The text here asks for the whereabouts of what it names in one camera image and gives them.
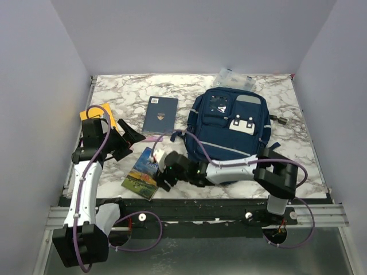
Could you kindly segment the navy blue student backpack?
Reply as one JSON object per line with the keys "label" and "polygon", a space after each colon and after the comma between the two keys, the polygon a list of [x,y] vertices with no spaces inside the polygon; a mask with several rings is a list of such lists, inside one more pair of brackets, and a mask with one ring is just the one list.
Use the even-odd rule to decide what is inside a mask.
{"label": "navy blue student backpack", "polygon": [[271,136],[266,100],[253,92],[212,88],[198,96],[190,110],[183,139],[189,160],[235,160],[257,155]]}

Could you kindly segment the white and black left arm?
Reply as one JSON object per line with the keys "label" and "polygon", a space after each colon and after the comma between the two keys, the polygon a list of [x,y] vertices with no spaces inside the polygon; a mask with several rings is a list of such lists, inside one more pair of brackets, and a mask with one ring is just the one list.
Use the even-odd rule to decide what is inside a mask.
{"label": "white and black left arm", "polygon": [[82,121],[82,145],[72,154],[75,185],[62,228],[53,232],[53,244],[65,267],[91,265],[108,258],[108,236],[114,226],[126,222],[127,212],[117,200],[96,204],[97,187],[108,155],[120,161],[132,153],[131,146],[145,140],[124,120],[118,120],[124,134],[105,119]]}

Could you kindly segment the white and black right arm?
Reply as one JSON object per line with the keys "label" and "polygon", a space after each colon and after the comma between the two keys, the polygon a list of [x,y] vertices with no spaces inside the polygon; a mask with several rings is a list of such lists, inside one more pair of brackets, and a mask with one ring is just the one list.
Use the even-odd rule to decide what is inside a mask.
{"label": "white and black right arm", "polygon": [[178,181],[197,187],[244,180],[257,182],[269,193],[264,219],[272,225],[283,220],[288,201],[295,198],[298,164],[267,148],[244,159],[199,162],[176,151],[156,149],[149,159],[158,165],[157,186],[166,191]]}

